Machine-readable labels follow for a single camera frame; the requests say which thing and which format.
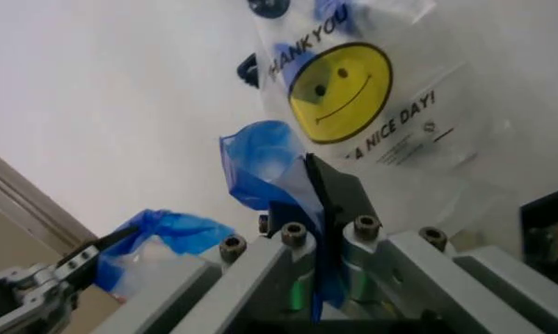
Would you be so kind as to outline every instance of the clear plastic bag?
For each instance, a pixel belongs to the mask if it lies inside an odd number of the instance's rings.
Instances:
[[[440,228],[457,251],[496,245],[522,257],[519,204],[498,186],[416,168],[344,163],[359,177],[387,234]]]
[[[465,161],[490,117],[435,9],[432,0],[300,0],[280,17],[256,15],[265,109],[329,163]]]

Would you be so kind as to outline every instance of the wooden door frame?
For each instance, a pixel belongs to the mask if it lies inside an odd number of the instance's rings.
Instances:
[[[96,238],[1,158],[0,212],[61,255]]]

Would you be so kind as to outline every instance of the metal frame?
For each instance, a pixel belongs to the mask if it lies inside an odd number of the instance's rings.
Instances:
[[[92,333],[168,333],[220,277],[219,266],[183,255]]]
[[[62,255],[96,238],[1,158],[0,212]]]
[[[493,246],[454,262],[546,333],[558,333],[557,284]]]
[[[249,244],[171,333],[226,333],[229,328],[241,333],[236,328],[252,319],[309,319],[309,303],[293,307],[289,301],[296,293],[301,294],[298,300],[312,297],[316,241],[310,233],[299,247],[288,247],[280,239],[276,234]]]
[[[362,268],[406,317],[431,310],[460,333],[540,333],[414,231],[364,241],[350,223],[343,236],[344,262]]]

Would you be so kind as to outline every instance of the gray metal bar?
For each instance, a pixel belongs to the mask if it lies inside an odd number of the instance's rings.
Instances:
[[[416,232],[345,242],[344,260],[363,268],[406,316],[433,310],[459,333],[540,333]]]
[[[171,333],[224,333],[238,317],[257,317],[278,310],[283,306],[278,301],[284,299],[257,292],[269,286],[275,287],[272,290],[277,295],[288,291],[293,282],[284,278],[291,263],[292,254],[286,246],[259,237]],[[260,298],[266,298],[266,303],[258,303]]]
[[[221,269],[183,255],[178,262],[162,264],[154,275],[145,289],[92,333],[168,333],[221,277]]]
[[[558,333],[558,285],[493,246],[454,261],[540,329]]]

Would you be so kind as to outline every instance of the machine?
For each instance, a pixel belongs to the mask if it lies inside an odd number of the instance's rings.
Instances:
[[[324,232],[271,203],[263,234],[183,255],[94,330],[105,333],[558,333],[558,285],[495,246],[456,253],[437,228],[381,233],[359,180],[309,154]],[[59,333],[93,281],[99,252],[133,229],[81,247],[55,266],[0,273],[0,333]],[[346,298],[314,287],[337,269]]]

